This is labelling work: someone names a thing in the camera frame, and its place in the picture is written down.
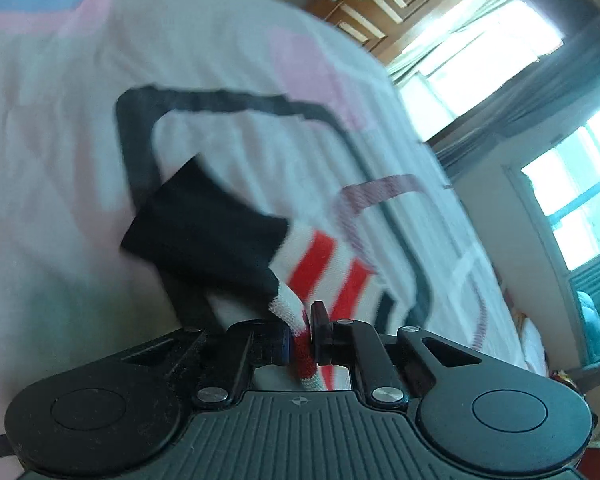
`red object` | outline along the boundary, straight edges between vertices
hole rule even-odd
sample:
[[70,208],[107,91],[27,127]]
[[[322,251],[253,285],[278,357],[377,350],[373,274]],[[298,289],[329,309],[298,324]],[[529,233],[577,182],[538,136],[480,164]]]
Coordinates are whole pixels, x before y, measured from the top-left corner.
[[329,314],[329,319],[332,321],[351,319],[353,307],[358,302],[358,298],[365,288],[366,279],[370,275],[371,272],[358,259],[353,260],[347,273],[347,279],[340,289],[338,299],[335,301],[333,309]]
[[577,469],[588,480],[600,480],[600,448],[587,447]]
[[311,352],[311,336],[309,332],[294,337],[294,352],[298,376],[301,379],[309,379],[318,373],[318,367],[314,362]]
[[309,298],[329,265],[336,243],[333,238],[316,231],[309,250],[294,270],[288,281],[289,288],[303,303]]

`red stripe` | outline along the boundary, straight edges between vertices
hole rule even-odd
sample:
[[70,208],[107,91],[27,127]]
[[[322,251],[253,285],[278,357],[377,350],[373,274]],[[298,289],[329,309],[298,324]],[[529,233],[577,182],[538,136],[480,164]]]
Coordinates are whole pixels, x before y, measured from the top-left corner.
[[320,372],[322,373],[322,379],[327,387],[327,390],[333,391],[333,374],[335,372],[333,366],[321,366]]
[[320,231],[314,232],[311,246],[294,269],[287,285],[295,292],[300,301],[305,302],[311,296],[324,270],[329,265],[335,242],[333,238]]
[[[359,259],[354,259],[347,280],[340,289],[338,299],[333,305],[333,309],[329,318],[332,321],[338,319],[351,319],[354,317],[354,307],[358,304],[360,294],[365,288],[366,282],[371,275],[369,271]],[[334,368],[333,366],[324,366],[320,368],[324,384],[328,390],[333,390],[334,387]]]
[[311,352],[309,331],[294,337],[294,361],[301,379],[309,379],[318,371]]

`pink and white bedsheet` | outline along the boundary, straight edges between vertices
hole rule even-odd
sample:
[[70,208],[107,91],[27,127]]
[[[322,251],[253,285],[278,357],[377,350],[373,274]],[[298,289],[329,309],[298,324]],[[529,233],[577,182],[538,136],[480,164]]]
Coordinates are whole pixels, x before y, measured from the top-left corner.
[[[260,211],[346,241],[397,300],[388,332],[410,316],[525,367],[448,180],[343,34],[272,0],[0,0],[0,433],[27,384],[178,326],[118,246],[196,154]],[[0,480],[19,471],[0,459]]]

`window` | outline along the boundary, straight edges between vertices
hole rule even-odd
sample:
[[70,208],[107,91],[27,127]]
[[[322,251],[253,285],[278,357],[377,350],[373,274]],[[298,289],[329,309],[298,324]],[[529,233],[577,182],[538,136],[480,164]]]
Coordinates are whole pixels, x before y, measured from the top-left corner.
[[522,171],[567,268],[600,254],[600,110]]
[[[468,2],[447,14],[457,21]],[[453,21],[448,18],[440,20]],[[421,47],[423,41],[418,38],[407,50]],[[539,56],[561,45],[557,31],[517,0],[451,34],[401,87],[417,133],[423,140],[431,138]]]

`circular pad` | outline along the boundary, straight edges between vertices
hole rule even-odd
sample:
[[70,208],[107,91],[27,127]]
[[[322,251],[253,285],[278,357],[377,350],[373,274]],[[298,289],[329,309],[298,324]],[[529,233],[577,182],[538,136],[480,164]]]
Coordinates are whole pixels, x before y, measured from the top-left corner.
[[492,430],[523,433],[540,426],[546,420],[547,410],[542,400],[531,394],[495,390],[474,400],[474,415]]
[[116,423],[125,410],[124,397],[101,388],[85,388],[56,400],[51,415],[68,430],[92,431]]
[[182,406],[149,368],[103,360],[39,381],[13,399],[4,428],[28,469],[107,477],[146,462],[178,431]]

